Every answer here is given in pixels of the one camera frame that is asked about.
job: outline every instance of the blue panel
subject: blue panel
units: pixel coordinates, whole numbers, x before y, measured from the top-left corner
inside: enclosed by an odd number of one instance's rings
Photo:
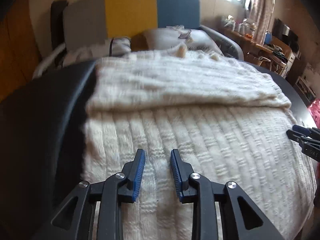
[[[158,28],[184,25],[187,29],[200,26],[199,0],[157,0]]]

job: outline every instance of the metal pivot screw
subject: metal pivot screw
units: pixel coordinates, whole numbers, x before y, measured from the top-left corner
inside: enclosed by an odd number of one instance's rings
[[[123,179],[124,177],[125,177],[125,174],[122,173],[122,172],[119,172],[119,173],[116,174],[116,178],[117,179]]]
[[[81,182],[79,182],[79,187],[81,187],[81,188],[85,188],[85,187],[87,187],[88,185],[89,185],[89,183],[87,182],[87,181],[81,181]]]
[[[236,188],[236,187],[237,187],[237,184],[236,184],[234,181],[229,181],[229,182],[227,183],[227,186],[228,186],[229,188]]]
[[[200,179],[200,174],[199,173],[196,173],[196,172],[194,172],[194,173],[191,173],[191,178],[193,178],[193,179]]]

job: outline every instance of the gray panel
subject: gray panel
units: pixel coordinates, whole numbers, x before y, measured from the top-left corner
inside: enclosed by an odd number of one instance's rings
[[[78,0],[63,11],[63,30],[67,51],[107,38],[105,0]]]

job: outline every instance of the curtain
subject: curtain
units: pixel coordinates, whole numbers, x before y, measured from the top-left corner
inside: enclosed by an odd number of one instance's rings
[[[274,9],[274,0],[253,0],[249,18],[257,25],[257,31],[254,35],[255,42],[263,45],[266,31],[270,25]]]

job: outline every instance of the yellow panel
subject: yellow panel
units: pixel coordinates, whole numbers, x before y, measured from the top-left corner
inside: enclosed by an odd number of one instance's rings
[[[156,0],[105,0],[108,37],[132,37],[158,27]]]

